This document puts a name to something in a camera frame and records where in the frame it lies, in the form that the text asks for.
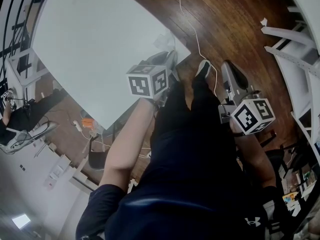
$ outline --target hardwood floor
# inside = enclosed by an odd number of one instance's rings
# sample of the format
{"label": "hardwood floor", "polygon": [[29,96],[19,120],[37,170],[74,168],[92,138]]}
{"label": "hardwood floor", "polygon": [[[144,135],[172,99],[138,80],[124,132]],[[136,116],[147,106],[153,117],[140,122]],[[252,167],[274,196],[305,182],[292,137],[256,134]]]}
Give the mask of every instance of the hardwood floor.
{"label": "hardwood floor", "polygon": [[[186,40],[191,55],[177,68],[185,85],[187,104],[190,105],[193,99],[191,81],[202,58],[198,54],[195,33],[180,11],[179,0],[136,1],[155,15],[178,38]],[[294,143],[297,127],[290,115],[292,106],[287,88],[276,61],[264,49],[266,45],[274,45],[278,39],[264,35],[260,23],[266,18],[268,26],[292,29],[295,21],[287,10],[287,6],[292,5],[292,2],[290,0],[181,0],[181,2],[188,20],[197,31],[201,53],[218,71],[216,87],[218,98],[222,101],[226,97],[220,66],[224,60],[229,59],[245,70],[255,89],[262,90],[274,110],[276,121],[259,134],[259,139],[263,141],[269,137],[267,135],[269,130],[274,129],[277,133],[277,138],[267,145],[265,150],[279,148],[281,144]],[[209,86],[212,90],[214,84],[215,75],[212,73],[209,76]],[[80,120],[81,108],[71,98],[68,97],[67,101],[58,106],[68,109],[72,119]],[[56,115],[66,120],[65,116]],[[144,147],[149,147],[152,130],[153,123],[146,135]],[[70,124],[65,123],[63,129],[54,133],[51,138],[60,152],[66,153],[76,166],[85,157],[82,150],[86,140]],[[144,155],[148,152],[147,149],[141,151]],[[136,180],[139,181],[148,163],[147,158],[138,159],[132,172]],[[85,171],[95,181],[99,181],[101,172],[92,172],[87,167]]]}

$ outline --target box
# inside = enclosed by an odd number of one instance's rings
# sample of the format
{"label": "box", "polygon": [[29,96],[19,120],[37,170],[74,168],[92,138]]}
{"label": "box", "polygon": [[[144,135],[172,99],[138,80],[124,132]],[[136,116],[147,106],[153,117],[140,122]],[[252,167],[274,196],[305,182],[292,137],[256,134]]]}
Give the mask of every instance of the box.
{"label": "box", "polygon": [[266,98],[244,99],[231,116],[246,135],[262,131],[276,119]]}
{"label": "box", "polygon": [[169,87],[164,65],[134,65],[126,73],[130,93],[141,98],[157,99]]}

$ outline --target foot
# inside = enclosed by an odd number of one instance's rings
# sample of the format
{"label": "foot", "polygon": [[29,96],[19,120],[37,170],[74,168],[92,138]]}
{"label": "foot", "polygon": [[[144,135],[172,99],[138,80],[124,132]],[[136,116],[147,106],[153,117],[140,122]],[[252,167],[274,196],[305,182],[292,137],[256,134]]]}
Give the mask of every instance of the foot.
{"label": "foot", "polygon": [[202,76],[205,79],[208,77],[209,73],[210,73],[210,69],[211,69],[211,63],[209,60],[204,59],[203,61],[200,62],[199,68],[198,68],[198,72],[196,73],[196,77],[197,76]]}
{"label": "foot", "polygon": [[58,83],[56,80],[52,81],[52,85],[53,85],[53,89],[57,89],[58,91],[61,91],[63,89],[63,87],[60,85],[60,83]]}

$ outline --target black sneaker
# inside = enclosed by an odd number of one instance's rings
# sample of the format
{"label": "black sneaker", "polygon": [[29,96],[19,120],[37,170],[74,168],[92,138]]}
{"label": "black sneaker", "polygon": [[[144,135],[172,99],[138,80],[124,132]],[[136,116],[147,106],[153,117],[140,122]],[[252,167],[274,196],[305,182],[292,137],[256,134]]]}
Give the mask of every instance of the black sneaker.
{"label": "black sneaker", "polygon": [[203,61],[200,62],[198,72],[196,73],[195,76],[203,76],[205,79],[208,77],[211,69],[211,63],[209,60],[204,59]]}

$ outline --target person sitting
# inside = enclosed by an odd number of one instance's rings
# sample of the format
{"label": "person sitting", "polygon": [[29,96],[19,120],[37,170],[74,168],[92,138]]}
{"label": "person sitting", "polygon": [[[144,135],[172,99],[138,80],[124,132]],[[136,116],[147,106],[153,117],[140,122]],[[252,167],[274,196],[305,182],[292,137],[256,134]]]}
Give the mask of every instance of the person sitting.
{"label": "person sitting", "polygon": [[13,112],[10,100],[13,99],[14,91],[12,89],[8,91],[5,109],[0,120],[0,144],[6,146],[16,136],[15,132],[9,131],[7,128],[30,132],[49,110],[68,95],[56,80],[52,83],[53,92],[51,95],[42,98],[38,102],[28,102],[27,109],[20,107]]}
{"label": "person sitting", "polygon": [[[191,109],[183,84],[172,87],[156,115],[150,164],[127,194],[155,112],[151,102],[139,100],[108,152],[77,240],[277,240],[288,232],[290,214],[258,140],[253,134],[234,137],[220,123],[220,102],[206,81],[210,67],[204,60],[198,68]],[[230,128],[241,132],[233,121]],[[236,145],[256,188],[237,163]]]}

